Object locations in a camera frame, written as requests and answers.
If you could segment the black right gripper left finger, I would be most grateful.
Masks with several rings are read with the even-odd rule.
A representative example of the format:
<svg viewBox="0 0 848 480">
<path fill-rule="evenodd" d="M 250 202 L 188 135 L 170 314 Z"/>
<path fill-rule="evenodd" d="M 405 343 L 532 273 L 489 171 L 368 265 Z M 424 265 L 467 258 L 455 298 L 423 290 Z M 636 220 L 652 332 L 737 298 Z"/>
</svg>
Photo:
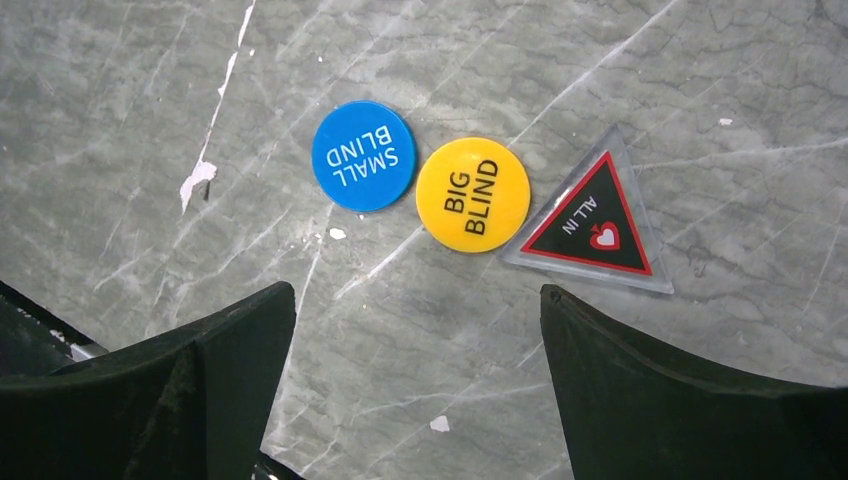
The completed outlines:
<svg viewBox="0 0 848 480">
<path fill-rule="evenodd" d="M 77 360 L 90 340 L 1 288 L 5 479 L 291 479 L 260 449 L 296 324 L 284 281 Z"/>
</svg>

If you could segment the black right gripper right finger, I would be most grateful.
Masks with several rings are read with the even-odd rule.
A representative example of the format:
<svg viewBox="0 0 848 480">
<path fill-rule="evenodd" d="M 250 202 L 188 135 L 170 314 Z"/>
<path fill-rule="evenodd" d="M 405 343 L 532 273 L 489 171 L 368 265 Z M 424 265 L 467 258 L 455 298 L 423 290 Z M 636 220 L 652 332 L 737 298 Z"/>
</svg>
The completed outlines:
<svg viewBox="0 0 848 480">
<path fill-rule="evenodd" d="M 563 288 L 540 326 L 578 479 L 843 479 L 847 391 L 677 348 Z"/>
</svg>

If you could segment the red triangular all-in marker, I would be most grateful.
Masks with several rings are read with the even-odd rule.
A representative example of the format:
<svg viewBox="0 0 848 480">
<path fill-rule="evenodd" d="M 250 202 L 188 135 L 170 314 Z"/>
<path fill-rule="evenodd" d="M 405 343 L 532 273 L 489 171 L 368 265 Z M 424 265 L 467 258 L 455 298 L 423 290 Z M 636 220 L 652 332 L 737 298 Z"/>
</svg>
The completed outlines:
<svg viewBox="0 0 848 480">
<path fill-rule="evenodd" d="M 617 125 L 498 252 L 505 263 L 674 293 Z"/>
</svg>

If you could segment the yellow big blind button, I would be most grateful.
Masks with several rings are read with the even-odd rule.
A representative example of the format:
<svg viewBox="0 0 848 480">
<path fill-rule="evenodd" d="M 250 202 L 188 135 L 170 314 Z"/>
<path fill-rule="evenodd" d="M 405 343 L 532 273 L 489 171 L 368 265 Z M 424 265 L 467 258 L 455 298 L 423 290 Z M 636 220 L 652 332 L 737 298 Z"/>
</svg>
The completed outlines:
<svg viewBox="0 0 848 480">
<path fill-rule="evenodd" d="M 521 160 L 482 137 L 450 141 L 423 164 L 415 189 L 424 229 L 461 253 L 484 253 L 508 243 L 524 224 L 531 186 Z"/>
</svg>

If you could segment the blue small blind button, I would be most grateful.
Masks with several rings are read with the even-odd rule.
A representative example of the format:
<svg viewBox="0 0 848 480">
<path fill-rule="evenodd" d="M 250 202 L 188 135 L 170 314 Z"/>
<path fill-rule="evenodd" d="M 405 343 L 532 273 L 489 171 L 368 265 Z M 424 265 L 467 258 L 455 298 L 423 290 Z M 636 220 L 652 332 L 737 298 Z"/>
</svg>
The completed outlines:
<svg viewBox="0 0 848 480">
<path fill-rule="evenodd" d="M 400 199 L 418 164 L 414 135 L 404 119 L 384 104 L 343 104 L 323 119 L 311 150 L 314 176 L 337 205 L 373 212 Z"/>
</svg>

